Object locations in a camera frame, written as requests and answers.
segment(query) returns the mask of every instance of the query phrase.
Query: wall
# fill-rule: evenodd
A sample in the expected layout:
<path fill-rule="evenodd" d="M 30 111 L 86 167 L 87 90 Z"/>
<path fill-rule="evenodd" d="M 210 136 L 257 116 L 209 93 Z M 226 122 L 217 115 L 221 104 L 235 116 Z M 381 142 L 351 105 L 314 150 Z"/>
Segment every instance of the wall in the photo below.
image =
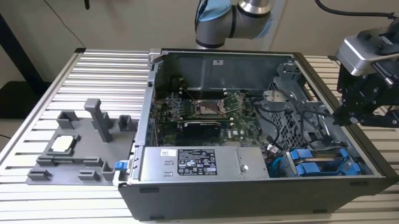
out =
<path fill-rule="evenodd" d="M 346 11 L 399 12 L 398 0 L 323 0 L 322 3 Z M 271 50 L 334 55 L 346 36 L 387 26 L 390 21 L 386 18 L 334 15 L 325 12 L 314 0 L 287 0 Z"/>
<path fill-rule="evenodd" d="M 24 77 L 15 67 L 6 51 L 0 47 L 0 88 L 10 81 L 24 81 Z"/>
<path fill-rule="evenodd" d="M 194 48 L 197 0 L 48 0 L 91 49 Z M 46 80 L 59 74 L 79 41 L 42 0 L 0 0 L 0 13 Z M 229 40 L 229 49 L 262 49 L 263 40 Z"/>

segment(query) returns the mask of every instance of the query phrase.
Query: gray 3d-printed holder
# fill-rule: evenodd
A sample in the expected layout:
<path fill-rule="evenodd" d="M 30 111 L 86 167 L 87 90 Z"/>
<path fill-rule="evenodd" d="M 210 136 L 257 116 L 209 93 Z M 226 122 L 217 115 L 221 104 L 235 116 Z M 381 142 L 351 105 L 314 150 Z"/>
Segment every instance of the gray 3d-printed holder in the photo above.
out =
<path fill-rule="evenodd" d="M 86 102 L 94 119 L 79 119 L 74 111 L 60 113 L 59 128 L 28 173 L 27 184 L 113 185 L 115 162 L 130 158 L 138 120 L 130 115 L 110 119 L 101 103 L 99 99 Z M 74 136 L 75 143 L 64 152 L 55 152 L 51 147 L 63 135 Z"/>

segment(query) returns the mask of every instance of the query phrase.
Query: aluminum extrusion table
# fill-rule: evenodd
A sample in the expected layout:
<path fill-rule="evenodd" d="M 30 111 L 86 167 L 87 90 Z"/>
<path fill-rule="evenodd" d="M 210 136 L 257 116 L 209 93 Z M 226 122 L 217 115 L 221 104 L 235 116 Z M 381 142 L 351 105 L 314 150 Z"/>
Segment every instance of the aluminum extrusion table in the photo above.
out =
<path fill-rule="evenodd" d="M 337 97 L 339 62 L 307 56 Z M 0 152 L 0 221 L 30 224 L 105 222 L 139 223 L 114 186 L 27 185 L 30 169 L 58 128 L 62 110 L 79 117 L 87 98 L 101 98 L 111 118 L 129 114 L 139 119 L 149 75 L 149 52 L 87 50 L 75 53 L 43 99 Z M 399 133 L 393 128 L 362 127 L 386 160 L 399 173 Z M 399 223 L 399 184 L 375 196 L 363 196 L 334 214 L 181 220 L 182 223 Z"/>

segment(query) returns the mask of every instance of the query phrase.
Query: power supply label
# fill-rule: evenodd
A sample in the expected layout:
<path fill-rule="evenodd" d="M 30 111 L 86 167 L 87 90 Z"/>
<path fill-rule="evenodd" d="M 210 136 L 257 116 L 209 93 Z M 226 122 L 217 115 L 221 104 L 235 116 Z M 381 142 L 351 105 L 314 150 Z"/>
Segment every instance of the power supply label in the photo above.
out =
<path fill-rule="evenodd" d="M 179 175 L 218 175 L 214 149 L 179 149 Z"/>

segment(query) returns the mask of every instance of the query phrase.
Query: cable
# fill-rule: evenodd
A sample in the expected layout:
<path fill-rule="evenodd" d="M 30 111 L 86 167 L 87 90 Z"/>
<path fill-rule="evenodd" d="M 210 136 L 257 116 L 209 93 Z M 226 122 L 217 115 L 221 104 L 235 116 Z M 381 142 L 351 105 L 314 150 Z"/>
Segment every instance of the cable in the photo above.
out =
<path fill-rule="evenodd" d="M 11 137 L 8 137 L 7 135 L 4 134 L 0 134 L 2 137 L 7 138 L 7 139 L 11 139 Z"/>
<path fill-rule="evenodd" d="M 342 146 L 333 146 L 330 148 L 323 148 L 323 149 L 313 149 L 313 151 L 327 151 L 327 150 L 331 150 L 331 149 L 335 149 L 335 148 L 342 148 Z"/>
<path fill-rule="evenodd" d="M 194 27 L 195 27 L 195 30 L 198 29 L 198 19 L 199 19 L 201 2 L 202 2 L 202 0 L 199 0 L 198 9 L 197 9 L 197 11 L 195 11 L 195 19 L 194 19 Z"/>
<path fill-rule="evenodd" d="M 299 127 L 301 137 L 305 140 L 305 142 L 307 143 L 309 147 L 311 149 L 314 149 L 313 144 L 310 143 L 310 141 L 305 137 L 305 115 L 301 112 L 299 112 L 299 114 L 301 114 L 301 127 Z"/>
<path fill-rule="evenodd" d="M 281 111 L 271 111 L 271 110 L 267 110 L 265 109 L 261 105 L 255 105 L 262 111 L 267 112 L 267 113 L 281 113 L 281 112 L 286 112 L 286 109 L 285 110 L 281 110 Z"/>
<path fill-rule="evenodd" d="M 267 119 L 263 114 L 261 113 L 261 110 L 259 110 L 259 107 L 255 107 L 255 111 L 258 113 L 258 115 L 261 116 L 261 118 L 267 122 L 270 123 L 273 126 L 275 126 L 275 130 L 277 130 L 277 136 L 275 136 L 275 140 L 274 142 L 271 143 L 273 145 L 277 143 L 279 137 L 281 137 L 281 129 L 279 129 L 279 126 L 275 124 L 275 122 L 273 122 L 270 119 Z"/>
<path fill-rule="evenodd" d="M 315 0 L 319 8 L 325 10 L 329 13 L 337 14 L 337 15 L 346 15 L 346 16 L 371 16 L 371 17 L 387 17 L 389 19 L 394 20 L 398 18 L 395 13 L 363 13 L 363 12 L 345 12 L 335 9 L 329 8 L 321 0 Z"/>
<path fill-rule="evenodd" d="M 177 105 L 178 115 L 181 114 L 179 104 L 171 99 L 158 99 L 161 102 L 173 102 Z"/>
<path fill-rule="evenodd" d="M 86 45 L 83 44 L 82 40 L 79 39 L 79 37 L 76 36 L 76 34 L 72 32 L 72 30 L 68 28 L 68 26 L 66 25 L 62 17 L 58 15 L 55 9 L 52 8 L 52 6 L 50 5 L 50 3 L 47 2 L 47 0 L 43 0 L 46 2 L 46 4 L 48 5 L 48 7 L 51 8 L 51 10 L 54 11 L 54 13 L 56 14 L 58 18 L 60 19 L 64 27 L 70 30 L 70 32 L 72 33 L 72 35 L 76 37 L 76 39 L 79 40 L 81 44 L 83 45 L 83 47 L 86 48 Z"/>
<path fill-rule="evenodd" d="M 198 11 L 197 11 L 197 14 L 195 14 L 195 30 L 198 30 L 199 19 L 201 19 L 202 14 L 206 11 L 206 8 L 207 8 L 207 5 L 209 5 L 209 0 L 205 0 L 202 5 L 201 5 L 201 2 L 202 2 L 202 0 L 199 0 Z"/>
<path fill-rule="evenodd" d="M 302 110 L 302 112 L 309 112 L 309 113 L 314 113 L 314 114 L 318 114 L 318 115 L 322 115 L 325 117 L 334 117 L 331 114 L 329 113 L 323 113 L 323 112 L 319 112 L 319 111 L 311 111 L 311 110 Z"/>

